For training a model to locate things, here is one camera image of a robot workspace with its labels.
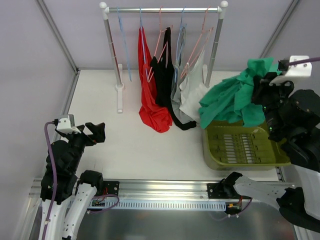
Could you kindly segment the green tank top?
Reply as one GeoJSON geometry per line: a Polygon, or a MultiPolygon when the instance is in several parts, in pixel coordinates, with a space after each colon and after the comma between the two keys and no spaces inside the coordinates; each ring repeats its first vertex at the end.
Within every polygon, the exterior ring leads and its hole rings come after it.
{"type": "Polygon", "coordinates": [[[213,121],[236,123],[243,121],[243,127],[256,127],[265,121],[263,107],[251,103],[254,91],[254,77],[263,78],[267,73],[279,75],[274,58],[252,58],[240,74],[223,79],[214,85],[199,101],[200,127],[205,129],[213,121]]]}

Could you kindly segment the red tank top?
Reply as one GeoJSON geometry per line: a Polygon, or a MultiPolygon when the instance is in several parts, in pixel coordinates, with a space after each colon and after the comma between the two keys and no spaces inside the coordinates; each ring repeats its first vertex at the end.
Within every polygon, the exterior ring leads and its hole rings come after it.
{"type": "Polygon", "coordinates": [[[141,107],[139,116],[142,122],[158,133],[167,132],[173,124],[169,111],[165,107],[156,104],[157,88],[155,78],[148,80],[150,71],[151,54],[148,47],[145,30],[143,30],[143,39],[145,44],[146,64],[143,59],[142,35],[140,28],[138,30],[137,59],[138,72],[141,83],[141,107]]]}

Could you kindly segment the light blue hanger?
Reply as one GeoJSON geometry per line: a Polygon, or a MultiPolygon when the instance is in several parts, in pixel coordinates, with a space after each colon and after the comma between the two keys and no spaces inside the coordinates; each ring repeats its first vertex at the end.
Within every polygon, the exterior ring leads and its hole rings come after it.
{"type": "Polygon", "coordinates": [[[127,46],[126,34],[125,34],[125,31],[124,31],[123,22],[122,22],[122,18],[121,18],[120,12],[119,12],[119,8],[116,7],[116,10],[117,10],[119,29],[120,29],[121,37],[122,37],[123,49],[124,49],[125,57],[126,57],[126,66],[127,66],[128,77],[129,77],[129,80],[132,81],[132,72],[131,72],[131,66],[130,66],[130,55],[129,55],[128,46],[127,46]]]}

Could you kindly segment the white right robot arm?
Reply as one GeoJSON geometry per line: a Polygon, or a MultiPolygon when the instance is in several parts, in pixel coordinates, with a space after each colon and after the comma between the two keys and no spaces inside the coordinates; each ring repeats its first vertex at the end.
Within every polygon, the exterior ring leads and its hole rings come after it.
{"type": "Polygon", "coordinates": [[[291,224],[320,231],[320,97],[310,89],[294,91],[286,80],[272,84],[277,74],[253,78],[251,102],[263,107],[269,140],[280,148],[296,169],[301,186],[272,186],[232,172],[221,183],[228,198],[247,196],[275,208],[291,224]]]}

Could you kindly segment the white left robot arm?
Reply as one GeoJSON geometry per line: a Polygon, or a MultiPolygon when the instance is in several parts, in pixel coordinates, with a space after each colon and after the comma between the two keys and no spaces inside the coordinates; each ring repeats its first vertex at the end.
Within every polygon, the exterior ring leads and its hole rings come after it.
{"type": "Polygon", "coordinates": [[[104,190],[103,175],[76,172],[85,147],[104,143],[105,123],[75,126],[66,118],[53,121],[62,140],[47,142],[46,170],[41,180],[42,220],[39,239],[75,240],[90,201],[104,190]]]}

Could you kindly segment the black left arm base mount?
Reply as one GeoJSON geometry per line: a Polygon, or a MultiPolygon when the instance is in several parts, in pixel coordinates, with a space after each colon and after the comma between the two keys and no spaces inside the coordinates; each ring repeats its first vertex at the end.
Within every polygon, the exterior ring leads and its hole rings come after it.
{"type": "Polygon", "coordinates": [[[101,188],[101,195],[118,195],[120,182],[115,180],[104,180],[101,188]]]}

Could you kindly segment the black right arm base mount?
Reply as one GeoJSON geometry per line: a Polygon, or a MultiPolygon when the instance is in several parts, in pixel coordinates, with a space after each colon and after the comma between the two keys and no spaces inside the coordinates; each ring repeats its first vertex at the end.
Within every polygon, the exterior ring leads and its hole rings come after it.
{"type": "Polygon", "coordinates": [[[231,199],[234,197],[232,193],[225,191],[222,183],[207,183],[206,192],[209,199],[231,199]]]}

